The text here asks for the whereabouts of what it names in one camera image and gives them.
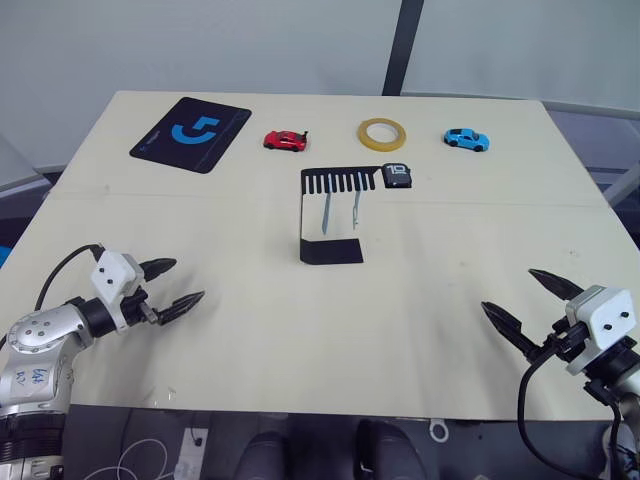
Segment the yellow tape roll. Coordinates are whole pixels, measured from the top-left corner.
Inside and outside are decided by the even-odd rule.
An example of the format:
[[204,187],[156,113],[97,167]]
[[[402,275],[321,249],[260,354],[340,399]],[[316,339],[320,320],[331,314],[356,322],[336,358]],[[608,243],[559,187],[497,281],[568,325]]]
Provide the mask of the yellow tape roll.
[[[396,139],[392,142],[378,142],[371,138],[367,133],[367,129],[376,123],[383,123],[394,128],[397,132]],[[358,127],[358,138],[365,147],[369,147],[372,150],[377,150],[378,152],[391,152],[404,145],[404,141],[407,139],[407,134],[405,133],[404,128],[402,128],[402,125],[398,122],[394,122],[388,118],[371,118],[362,122]]]

